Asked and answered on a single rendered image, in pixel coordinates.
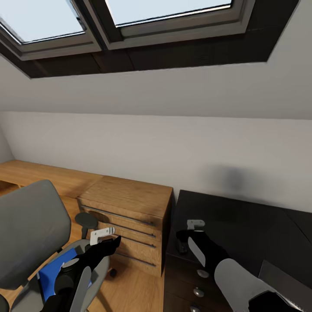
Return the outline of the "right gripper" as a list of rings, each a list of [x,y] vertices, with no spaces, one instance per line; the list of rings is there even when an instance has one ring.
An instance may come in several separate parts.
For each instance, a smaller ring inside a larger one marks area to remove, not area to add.
[[[188,235],[192,232],[192,230],[182,231],[176,233],[176,238],[180,239],[181,243],[188,243]]]

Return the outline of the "notebook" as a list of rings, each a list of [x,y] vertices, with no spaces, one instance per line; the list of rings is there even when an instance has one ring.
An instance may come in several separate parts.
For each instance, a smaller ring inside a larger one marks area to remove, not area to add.
[[[267,260],[262,263],[258,279],[278,291],[293,307],[312,312],[312,289]]]

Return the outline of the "folder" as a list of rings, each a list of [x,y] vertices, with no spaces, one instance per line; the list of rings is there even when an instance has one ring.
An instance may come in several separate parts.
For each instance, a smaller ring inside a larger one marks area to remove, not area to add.
[[[75,249],[72,248],[36,273],[43,306],[50,296],[55,295],[55,280],[61,271],[62,265],[72,260],[76,256],[77,253]]]

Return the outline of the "mouse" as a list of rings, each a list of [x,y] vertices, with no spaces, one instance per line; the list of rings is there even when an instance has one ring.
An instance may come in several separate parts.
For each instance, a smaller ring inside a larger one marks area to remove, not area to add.
[[[176,245],[176,249],[181,253],[188,251],[188,247],[187,247],[186,243],[181,243],[180,239],[176,239],[175,245]]]

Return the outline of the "swivel chair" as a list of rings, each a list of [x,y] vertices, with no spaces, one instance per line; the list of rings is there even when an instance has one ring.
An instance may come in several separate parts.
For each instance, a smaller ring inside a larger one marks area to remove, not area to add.
[[[55,252],[47,264],[74,248],[77,255],[85,253],[90,244],[88,229],[98,226],[91,214],[79,213],[75,221],[82,228],[82,239],[65,249],[71,235],[71,218],[52,182],[44,179],[0,196],[0,289],[20,291],[11,310],[0,294],[0,312],[40,312],[43,302],[37,275],[28,278]],[[87,308],[99,292],[107,273],[115,277],[117,271],[109,268],[110,258],[104,257],[91,273],[89,285],[80,312]]]

